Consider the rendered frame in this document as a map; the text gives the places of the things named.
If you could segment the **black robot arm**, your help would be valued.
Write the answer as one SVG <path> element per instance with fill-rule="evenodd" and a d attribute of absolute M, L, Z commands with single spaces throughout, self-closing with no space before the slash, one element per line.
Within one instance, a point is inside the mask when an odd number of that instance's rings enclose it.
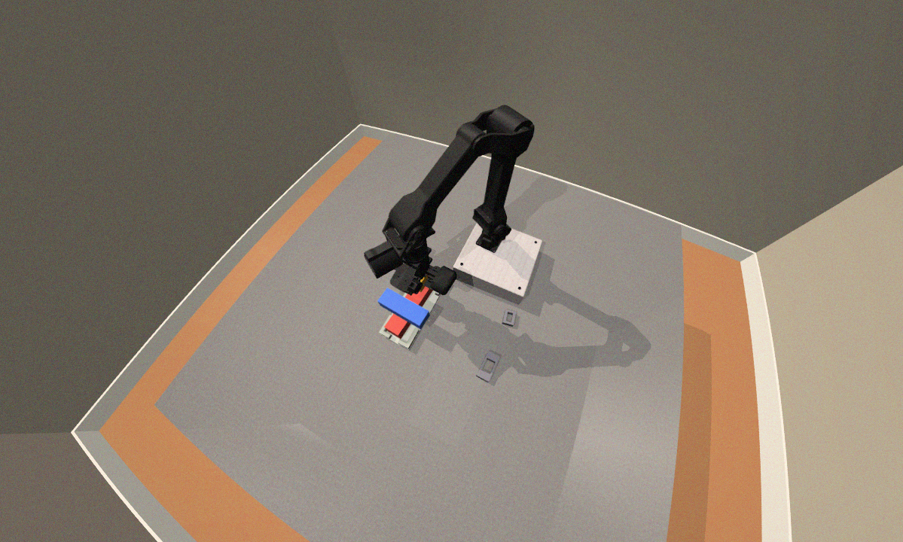
<path fill-rule="evenodd" d="M 390 280 L 392 287 L 410 296 L 420 291 L 423 287 L 420 280 L 423 280 L 425 273 L 420 267 L 407 266 L 402 262 L 403 257 L 418 261 L 426 256 L 426 238 L 436 233 L 432 225 L 442 200 L 447 198 L 475 159 L 488 152 L 492 155 L 484 202 L 473 210 L 473 220 L 482 227 L 476 245 L 495 253 L 512 231 L 506 225 L 504 203 L 514 162 L 526 152 L 534 128 L 531 120 L 507 104 L 481 112 L 476 119 L 460 126 L 453 143 L 416 191 L 403 196 L 390 210 L 382 230 L 388 241 L 364 251 L 365 260 L 375 277 L 378 279 L 398 267 Z"/>

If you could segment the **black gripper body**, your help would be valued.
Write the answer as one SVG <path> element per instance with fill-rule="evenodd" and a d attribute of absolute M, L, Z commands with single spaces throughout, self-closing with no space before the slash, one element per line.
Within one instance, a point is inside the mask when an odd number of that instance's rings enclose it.
<path fill-rule="evenodd" d="M 422 260 L 409 261 L 405 260 L 405 257 L 403 257 L 402 262 L 405 262 L 407 266 L 415 266 L 423 269 L 425 276 L 428 275 L 428 282 L 431 282 L 430 287 L 432 291 L 441 293 L 441 295 L 447 295 L 449 288 L 452 287 L 456 280 L 456 271 L 449 269 L 446 266 L 442 266 L 441 268 L 439 266 L 431 266 L 430 263 L 432 262 L 432 258 L 429 257 L 429 254 L 432 250 L 430 247 L 427 248 L 427 254 Z"/>

